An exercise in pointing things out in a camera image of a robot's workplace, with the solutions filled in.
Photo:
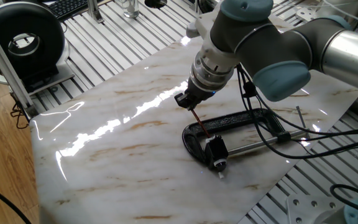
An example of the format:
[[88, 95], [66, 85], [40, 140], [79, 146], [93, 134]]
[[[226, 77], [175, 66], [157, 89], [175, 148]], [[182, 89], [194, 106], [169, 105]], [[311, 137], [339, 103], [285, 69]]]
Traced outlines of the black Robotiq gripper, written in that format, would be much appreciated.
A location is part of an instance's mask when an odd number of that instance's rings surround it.
[[213, 91], [204, 91], [197, 87], [192, 81], [188, 82], [188, 88], [184, 93], [175, 95], [174, 99], [179, 107], [194, 110], [202, 101], [214, 95]]

